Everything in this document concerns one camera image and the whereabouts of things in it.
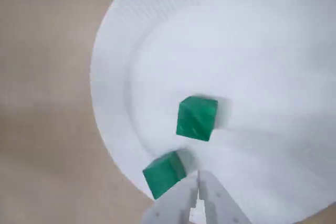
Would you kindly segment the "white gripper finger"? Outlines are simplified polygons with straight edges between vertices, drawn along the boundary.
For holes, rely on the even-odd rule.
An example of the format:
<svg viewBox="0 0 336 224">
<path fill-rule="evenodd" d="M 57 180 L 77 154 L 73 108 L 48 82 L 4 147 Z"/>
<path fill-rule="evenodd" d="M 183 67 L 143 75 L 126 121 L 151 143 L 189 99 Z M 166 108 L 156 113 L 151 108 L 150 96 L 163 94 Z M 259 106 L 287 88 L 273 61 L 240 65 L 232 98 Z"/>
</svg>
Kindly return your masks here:
<svg viewBox="0 0 336 224">
<path fill-rule="evenodd" d="M 198 195 L 204 202 L 207 223 L 251 224 L 219 180 L 209 171 L 198 171 Z"/>
<path fill-rule="evenodd" d="M 155 200 L 142 216 L 141 223 L 189 223 L 191 209 L 197 202 L 197 178 L 187 177 Z"/>
</svg>

